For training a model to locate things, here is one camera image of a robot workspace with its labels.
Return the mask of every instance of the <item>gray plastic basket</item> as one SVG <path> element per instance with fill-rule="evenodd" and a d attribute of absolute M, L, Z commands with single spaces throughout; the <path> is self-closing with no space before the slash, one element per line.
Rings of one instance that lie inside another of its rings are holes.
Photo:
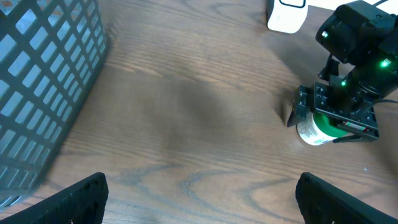
<path fill-rule="evenodd" d="M 29 196 L 106 57 L 96 0 L 0 0 L 0 210 Z"/>

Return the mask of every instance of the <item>cylindrical object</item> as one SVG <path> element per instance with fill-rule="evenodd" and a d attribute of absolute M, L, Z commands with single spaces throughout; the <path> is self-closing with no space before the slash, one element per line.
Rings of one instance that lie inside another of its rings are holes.
<path fill-rule="evenodd" d="M 309 113 L 307 119 L 297 125 L 298 135 L 308 144 L 319 146 L 347 134 L 330 124 L 328 116 Z"/>

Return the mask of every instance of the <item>white device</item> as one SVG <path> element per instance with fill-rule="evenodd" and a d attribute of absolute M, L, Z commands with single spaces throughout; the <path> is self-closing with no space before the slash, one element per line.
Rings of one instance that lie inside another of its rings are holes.
<path fill-rule="evenodd" d="M 268 0 L 267 26 L 271 30 L 293 34 L 303 25 L 307 12 L 305 0 Z"/>

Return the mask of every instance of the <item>green light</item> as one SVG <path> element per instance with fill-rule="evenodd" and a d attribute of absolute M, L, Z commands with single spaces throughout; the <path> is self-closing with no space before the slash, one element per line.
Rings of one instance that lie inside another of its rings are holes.
<path fill-rule="evenodd" d="M 384 59 L 384 61 L 381 62 L 380 67 L 385 68 L 391 64 L 391 61 L 388 59 Z"/>

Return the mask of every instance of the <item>wooden table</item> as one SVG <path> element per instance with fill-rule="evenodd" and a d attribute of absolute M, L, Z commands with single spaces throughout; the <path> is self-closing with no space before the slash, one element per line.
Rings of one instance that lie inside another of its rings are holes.
<path fill-rule="evenodd" d="M 288 35 L 266 27 L 263 0 L 100 3 L 104 69 L 47 181 L 1 218 L 103 172 L 104 223 L 303 223 L 305 171 L 398 218 L 394 105 L 376 107 L 374 143 L 312 147 L 285 127 L 326 62 L 315 33 L 331 11 L 309 7 Z"/>

